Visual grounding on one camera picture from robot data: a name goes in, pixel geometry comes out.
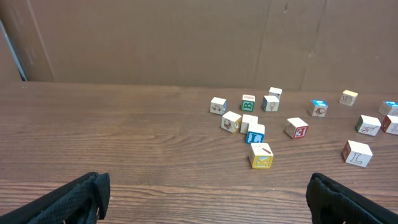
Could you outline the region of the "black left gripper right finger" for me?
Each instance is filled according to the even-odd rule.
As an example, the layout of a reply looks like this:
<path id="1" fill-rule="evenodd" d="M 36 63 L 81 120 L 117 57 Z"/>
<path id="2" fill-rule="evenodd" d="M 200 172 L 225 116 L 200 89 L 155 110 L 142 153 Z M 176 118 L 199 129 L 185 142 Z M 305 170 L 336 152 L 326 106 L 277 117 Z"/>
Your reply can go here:
<path id="1" fill-rule="evenodd" d="M 397 214 L 318 172 L 305 196 L 313 223 L 397 223 Z"/>

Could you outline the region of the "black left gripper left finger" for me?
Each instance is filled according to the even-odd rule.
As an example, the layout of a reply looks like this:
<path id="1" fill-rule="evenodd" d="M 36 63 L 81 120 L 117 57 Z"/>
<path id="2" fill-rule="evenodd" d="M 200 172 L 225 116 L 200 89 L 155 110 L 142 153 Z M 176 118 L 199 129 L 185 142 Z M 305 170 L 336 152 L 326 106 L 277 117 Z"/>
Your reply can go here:
<path id="1" fill-rule="evenodd" d="M 85 223 L 103 220 L 110 200 L 108 173 L 89 172 L 1 216 L 1 223 Z"/>

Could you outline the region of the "red side L block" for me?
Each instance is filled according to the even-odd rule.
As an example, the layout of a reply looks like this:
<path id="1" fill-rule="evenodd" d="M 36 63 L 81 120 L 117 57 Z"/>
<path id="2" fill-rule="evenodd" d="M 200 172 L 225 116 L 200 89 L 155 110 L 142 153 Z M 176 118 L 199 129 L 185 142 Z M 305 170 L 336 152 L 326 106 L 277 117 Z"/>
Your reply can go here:
<path id="1" fill-rule="evenodd" d="M 342 152 L 345 163 L 360 167 L 367 167 L 373 153 L 367 144 L 347 140 Z"/>

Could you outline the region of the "yellow letter K block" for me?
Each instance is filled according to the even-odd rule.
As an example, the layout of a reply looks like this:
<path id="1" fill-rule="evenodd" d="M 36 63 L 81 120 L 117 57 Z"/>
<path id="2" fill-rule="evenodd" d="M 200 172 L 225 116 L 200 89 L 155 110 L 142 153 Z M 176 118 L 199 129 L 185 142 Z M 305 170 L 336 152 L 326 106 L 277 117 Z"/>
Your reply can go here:
<path id="1" fill-rule="evenodd" d="M 253 169 L 270 169 L 274 154 L 268 143 L 251 143 L 249 161 Z"/>

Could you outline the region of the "blue letter L block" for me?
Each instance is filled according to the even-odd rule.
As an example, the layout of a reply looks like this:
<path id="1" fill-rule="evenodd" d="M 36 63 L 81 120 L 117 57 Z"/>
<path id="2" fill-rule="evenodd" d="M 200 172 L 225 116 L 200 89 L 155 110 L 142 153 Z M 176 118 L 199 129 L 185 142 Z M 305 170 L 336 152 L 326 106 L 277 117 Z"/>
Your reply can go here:
<path id="1" fill-rule="evenodd" d="M 249 124 L 246 135 L 246 144 L 262 143 L 264 141 L 265 130 L 266 127 L 263 124 Z"/>

